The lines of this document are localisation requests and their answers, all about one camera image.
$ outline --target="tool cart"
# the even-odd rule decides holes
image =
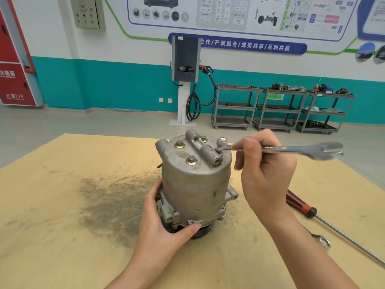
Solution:
[[[262,89],[255,86],[246,86],[246,85],[231,85],[231,84],[216,84],[217,88],[217,97],[215,104],[213,104],[213,111],[211,113],[211,122],[215,129],[218,127],[243,127],[246,131],[249,130],[251,124],[253,123],[253,117],[255,113],[255,106],[257,105],[259,93],[262,92]],[[230,91],[242,91],[249,92],[249,99],[247,102],[225,102],[219,100],[219,94],[221,90],[230,90]],[[251,104],[251,97],[253,92],[257,93],[254,104]],[[232,117],[218,117],[217,112],[219,109],[232,109],[238,111],[246,111],[243,119],[241,118],[232,118]],[[247,115],[251,111],[252,115],[250,121],[248,121]]]
[[[309,96],[309,93],[306,91],[290,91],[290,90],[277,90],[272,89],[271,87],[261,87],[263,90],[262,93],[265,94],[263,104],[257,104],[257,110],[261,111],[260,117],[254,117],[253,123],[254,126],[260,131],[261,129],[279,129],[279,130],[286,130],[289,133],[291,130],[294,130],[296,128],[298,119],[300,117],[303,103],[305,102],[305,99],[307,96]],[[284,94],[284,95],[291,95],[290,103],[289,105],[281,105],[281,104],[267,104],[267,98],[270,94]],[[298,106],[293,106],[294,97],[296,95],[301,96],[301,100],[298,103]],[[275,113],[284,113],[286,114],[285,119],[277,119],[273,122],[263,122],[263,116],[266,112],[275,112]],[[294,114],[294,118],[291,123],[288,122],[289,115]]]
[[[320,93],[320,92],[311,92],[308,91],[308,93],[312,96],[309,108],[303,109],[302,112],[306,114],[305,120],[302,122],[298,122],[297,124],[297,129],[302,133],[303,131],[311,131],[311,132],[326,132],[326,133],[332,133],[332,132],[338,132],[339,128],[341,127],[346,114],[348,113],[354,98],[356,97],[353,94],[335,94],[335,93]],[[346,112],[340,111],[340,112],[325,112],[323,111],[324,109],[327,109],[326,107],[321,107],[319,111],[312,111],[311,109],[314,106],[315,100],[318,97],[329,97],[329,98],[334,98],[334,102],[331,106],[331,108],[335,108],[337,102],[339,99],[350,99],[350,103],[348,108],[346,109]],[[318,121],[310,121],[309,116],[311,114],[317,114],[317,115],[322,115],[322,116],[327,116],[325,122],[318,122]],[[339,123],[339,126],[337,128],[328,125],[329,119],[331,116],[340,116],[341,117],[341,122]]]

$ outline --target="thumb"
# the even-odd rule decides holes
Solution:
[[[202,227],[202,225],[198,223],[191,224],[185,228],[183,228],[181,231],[175,233],[176,242],[178,246],[184,245],[190,238],[193,237],[195,233],[198,232],[198,230]]]
[[[262,148],[257,139],[246,137],[243,139],[244,171],[259,170],[262,160]]]

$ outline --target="screwdriver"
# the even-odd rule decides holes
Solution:
[[[358,248],[362,249],[365,253],[367,253],[368,255],[370,255],[372,258],[374,258],[376,261],[380,262],[383,266],[385,266],[385,262],[380,259],[379,257],[377,257],[375,254],[373,254],[372,252],[370,252],[369,250],[367,250],[366,248],[364,248],[362,245],[360,245],[359,243],[355,242],[353,239],[351,239],[349,236],[347,236],[346,234],[344,234],[343,232],[341,232],[340,230],[338,230],[337,228],[335,228],[332,224],[326,222],[324,219],[322,219],[321,217],[319,217],[317,215],[317,209],[315,209],[314,207],[311,207],[310,205],[306,204],[304,201],[302,201],[300,198],[298,198],[293,192],[291,192],[290,190],[288,190],[286,192],[286,203],[290,206],[292,206],[293,208],[297,209],[298,211],[300,211],[302,214],[304,214],[307,218],[317,218],[318,220],[320,220],[322,223],[324,223],[326,226],[330,227],[331,229],[333,229],[335,232],[337,232],[338,234],[340,234],[341,236],[343,236],[345,239],[349,240],[351,243],[353,243],[355,246],[357,246]]]

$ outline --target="wooden workbench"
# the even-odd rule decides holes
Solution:
[[[160,177],[155,139],[64,134],[0,170],[0,288],[103,288],[128,263],[143,196]],[[264,227],[240,197],[188,242],[152,288],[294,288]],[[321,217],[385,258],[385,193],[338,160],[298,157],[290,189]],[[385,268],[318,220],[331,257],[363,289]]]

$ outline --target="gray floor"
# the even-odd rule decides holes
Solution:
[[[176,114],[116,112],[95,110],[87,115],[78,111],[25,109],[0,106],[0,168],[28,154],[63,133],[96,134],[171,139],[191,127],[170,126]],[[252,134],[243,129],[215,130],[209,116],[201,116],[194,129],[229,142]],[[344,144],[341,160],[359,174],[385,190],[385,126],[344,124],[336,134],[275,132],[282,144],[309,145],[324,141]]]

